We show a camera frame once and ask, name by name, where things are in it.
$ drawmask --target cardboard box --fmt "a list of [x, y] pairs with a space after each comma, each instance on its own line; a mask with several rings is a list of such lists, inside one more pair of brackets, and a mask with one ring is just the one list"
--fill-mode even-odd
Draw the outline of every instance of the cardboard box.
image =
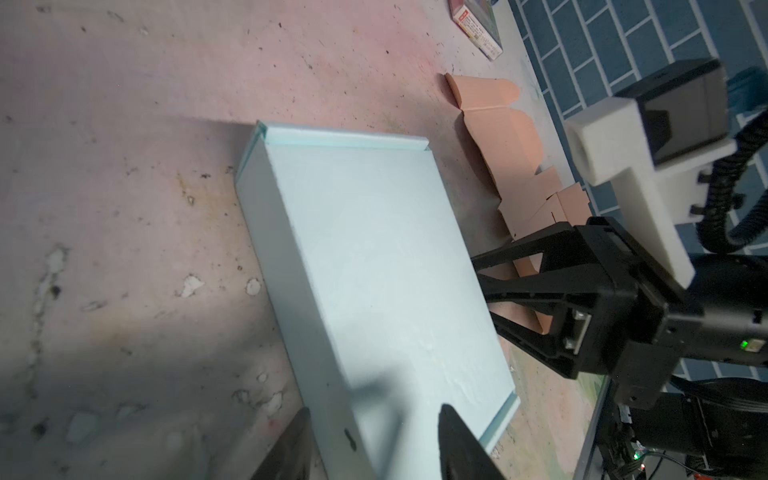
[[502, 54], [496, 18], [489, 0], [450, 0], [453, 21], [491, 60]]

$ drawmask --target blue brick wall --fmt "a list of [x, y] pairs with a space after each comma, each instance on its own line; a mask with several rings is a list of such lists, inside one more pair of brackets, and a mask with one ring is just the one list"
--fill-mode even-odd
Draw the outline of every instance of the blue brick wall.
[[[718, 57], [733, 76], [766, 69], [768, 0], [509, 0], [568, 161], [562, 122], [672, 61]], [[749, 115], [734, 116], [733, 130]], [[738, 222], [768, 186], [768, 147], [750, 162], [737, 191], [744, 206]], [[574, 169], [576, 181], [581, 177]], [[591, 208], [624, 221], [609, 184], [584, 185]], [[689, 253], [703, 253], [691, 223], [677, 226]], [[744, 249], [768, 255], [768, 233]], [[768, 381], [768, 369], [686, 360], [677, 374], [692, 379], [749, 376]]]

